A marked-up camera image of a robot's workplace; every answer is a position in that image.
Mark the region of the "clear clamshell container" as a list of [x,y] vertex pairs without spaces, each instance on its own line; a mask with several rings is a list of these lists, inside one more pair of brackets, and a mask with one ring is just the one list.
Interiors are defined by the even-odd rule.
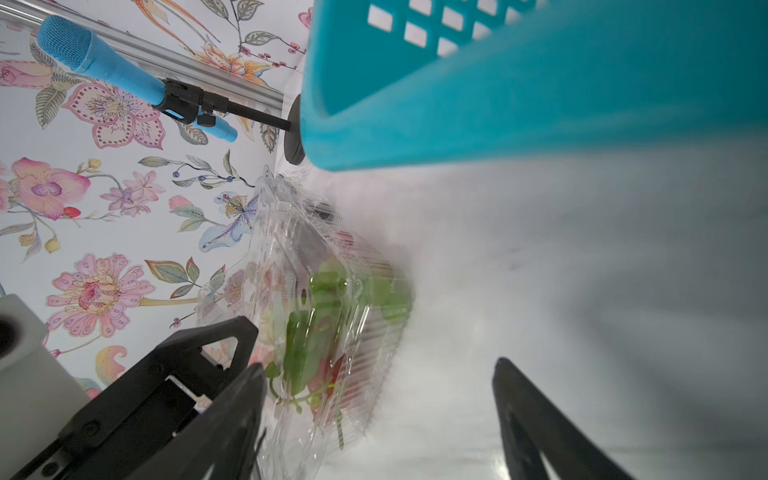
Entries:
[[312,479],[361,439],[411,314],[407,278],[321,198],[265,174],[249,250],[198,295],[199,325],[247,317],[264,367],[265,479]]

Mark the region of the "green grape bunch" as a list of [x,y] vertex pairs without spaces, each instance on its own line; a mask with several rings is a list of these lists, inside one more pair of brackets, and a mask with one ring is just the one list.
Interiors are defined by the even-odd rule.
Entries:
[[317,416],[337,389],[348,357],[340,343],[354,316],[375,311],[391,325],[403,324],[410,317],[413,297],[408,280],[386,261],[375,264],[358,282],[340,259],[322,261],[300,289],[299,308],[288,314],[282,359],[267,367],[269,380],[279,379],[285,387],[282,394],[270,387],[277,403]]

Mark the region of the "teal plastic mesh basket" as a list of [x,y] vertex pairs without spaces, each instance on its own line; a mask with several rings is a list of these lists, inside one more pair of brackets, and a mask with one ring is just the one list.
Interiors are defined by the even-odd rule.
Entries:
[[762,131],[763,1],[319,1],[300,95],[330,171]]

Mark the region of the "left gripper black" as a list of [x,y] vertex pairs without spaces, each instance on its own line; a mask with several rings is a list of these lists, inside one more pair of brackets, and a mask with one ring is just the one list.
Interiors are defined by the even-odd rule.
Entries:
[[[14,479],[126,479],[197,417],[195,396],[243,373],[259,330],[246,317],[178,331],[91,400]],[[204,348],[234,340],[229,367]]]

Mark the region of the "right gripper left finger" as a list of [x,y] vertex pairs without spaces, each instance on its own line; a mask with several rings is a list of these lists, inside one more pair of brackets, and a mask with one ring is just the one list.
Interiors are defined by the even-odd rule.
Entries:
[[259,479],[267,382],[256,363],[242,372],[132,479]]

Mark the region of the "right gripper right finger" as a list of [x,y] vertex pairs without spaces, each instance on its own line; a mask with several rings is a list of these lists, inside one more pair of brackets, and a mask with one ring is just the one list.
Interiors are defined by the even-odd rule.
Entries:
[[628,479],[630,475],[552,403],[509,359],[497,360],[492,389],[512,479]]

